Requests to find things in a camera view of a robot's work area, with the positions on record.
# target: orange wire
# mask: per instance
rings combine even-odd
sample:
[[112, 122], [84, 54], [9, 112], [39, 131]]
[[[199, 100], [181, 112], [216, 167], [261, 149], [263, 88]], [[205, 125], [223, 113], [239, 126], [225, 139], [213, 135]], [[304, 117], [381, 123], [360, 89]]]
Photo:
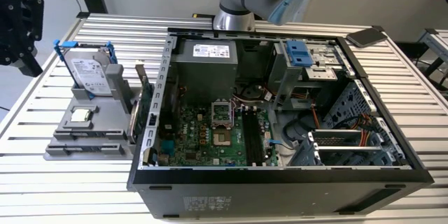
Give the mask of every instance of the orange wire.
[[363, 141], [364, 141], [364, 130], [361, 130], [361, 139], [359, 141], [359, 146], [363, 146]]
[[319, 128], [320, 128], [320, 125], [319, 125], [319, 119], [317, 119], [316, 110], [315, 110], [315, 107], [313, 107], [313, 106], [311, 107], [311, 110], [312, 110], [312, 112], [313, 112], [313, 118], [315, 118], [316, 128], [319, 129]]
[[360, 121], [360, 118], [357, 118], [356, 123], [355, 123], [353, 126], [349, 128], [351, 130], [356, 129], [356, 127], [357, 127], [357, 125], [359, 125], [359, 121]]
[[371, 136], [371, 132], [367, 134], [367, 136], [364, 137], [364, 146], [367, 146], [367, 140], [369, 139]]

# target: metal case frame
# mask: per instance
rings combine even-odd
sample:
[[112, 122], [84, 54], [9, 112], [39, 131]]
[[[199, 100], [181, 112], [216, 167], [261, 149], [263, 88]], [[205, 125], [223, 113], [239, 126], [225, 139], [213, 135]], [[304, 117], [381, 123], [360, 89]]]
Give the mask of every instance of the metal case frame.
[[[144, 169], [141, 146], [151, 146], [157, 128], [157, 113], [151, 114], [145, 139], [136, 149], [128, 184], [139, 191], [140, 196], [156, 218], [179, 217], [249, 217], [249, 216], [300, 216], [300, 215], [343, 215], [367, 214], [373, 210], [417, 191], [433, 183], [411, 144], [391, 116], [391, 113], [373, 88], [368, 75], [341, 37], [263, 34], [231, 31], [207, 31], [169, 28], [165, 49], [161, 57], [160, 73], [156, 83], [152, 108], [161, 102], [164, 76], [167, 75], [169, 58], [177, 36], [201, 38], [212, 33], [215, 38], [253, 38], [260, 40], [284, 40], [309, 37], [333, 39], [356, 72], [373, 104], [377, 114], [400, 144], [401, 150], [413, 169], [327, 169], [312, 166], [301, 169]], [[192, 198], [209, 202], [217, 198], [227, 202], [225, 210], [192, 211]]]

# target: metal rail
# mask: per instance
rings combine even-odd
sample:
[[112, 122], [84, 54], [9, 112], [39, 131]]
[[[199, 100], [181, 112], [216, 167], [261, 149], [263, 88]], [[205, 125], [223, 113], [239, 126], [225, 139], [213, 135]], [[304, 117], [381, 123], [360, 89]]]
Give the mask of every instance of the metal rail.
[[[209, 29], [211, 21], [92, 14], [76, 21], [64, 40], [80, 43], [111, 40], [124, 65], [124, 77], [131, 85], [139, 86], [135, 60], [144, 61], [149, 81], [155, 81], [168, 27]], [[365, 28], [304, 23], [281, 27], [267, 22], [256, 25], [260, 32], [337, 36]], [[447, 101], [391, 39], [368, 48], [348, 44], [436, 183], [365, 217], [249, 218], [232, 220], [233, 223], [448, 222]], [[0, 124], [0, 217], [7, 217], [1, 222], [153, 221], [140, 196], [125, 191], [131, 161], [51, 162], [43, 159], [71, 101], [73, 84], [55, 54], [44, 71]], [[228, 223], [229, 220], [209, 222]]]

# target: blue clip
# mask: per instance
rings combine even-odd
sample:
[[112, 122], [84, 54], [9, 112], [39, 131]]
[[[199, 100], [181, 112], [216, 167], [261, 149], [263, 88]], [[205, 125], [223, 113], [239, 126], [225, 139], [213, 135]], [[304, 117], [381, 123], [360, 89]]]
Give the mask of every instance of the blue clip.
[[111, 58], [111, 63], [117, 64], [117, 57], [115, 56], [115, 47], [111, 43], [111, 41], [107, 42], [105, 47], [109, 49], [109, 58]]
[[269, 139], [268, 142], [273, 143], [273, 144], [283, 144], [280, 140], [272, 140], [272, 139]]
[[63, 47], [67, 47], [67, 48], [77, 47], [77, 41], [64, 41], [63, 42]]
[[61, 59], [61, 61], [65, 62], [64, 55], [63, 55], [63, 52], [61, 52], [61, 48], [59, 47], [59, 42], [60, 42], [59, 39], [56, 39], [53, 41], [53, 45], [55, 45], [53, 49], [55, 49], [56, 54], [57, 54], [59, 58]]
[[307, 45], [303, 41], [287, 40], [287, 53], [291, 57], [291, 64], [295, 67], [311, 67], [313, 59], [309, 55]]

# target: case label sticker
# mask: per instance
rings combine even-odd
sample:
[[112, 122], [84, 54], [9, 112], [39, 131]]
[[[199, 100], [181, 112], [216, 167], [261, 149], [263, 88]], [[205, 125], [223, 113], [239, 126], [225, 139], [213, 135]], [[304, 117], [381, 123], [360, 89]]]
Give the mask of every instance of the case label sticker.
[[229, 210], [232, 196], [184, 197], [187, 211], [227, 211]]
[[195, 45], [193, 57], [231, 58], [229, 46]]
[[85, 90], [97, 95], [111, 94], [101, 64], [92, 59], [72, 59], [72, 64]]

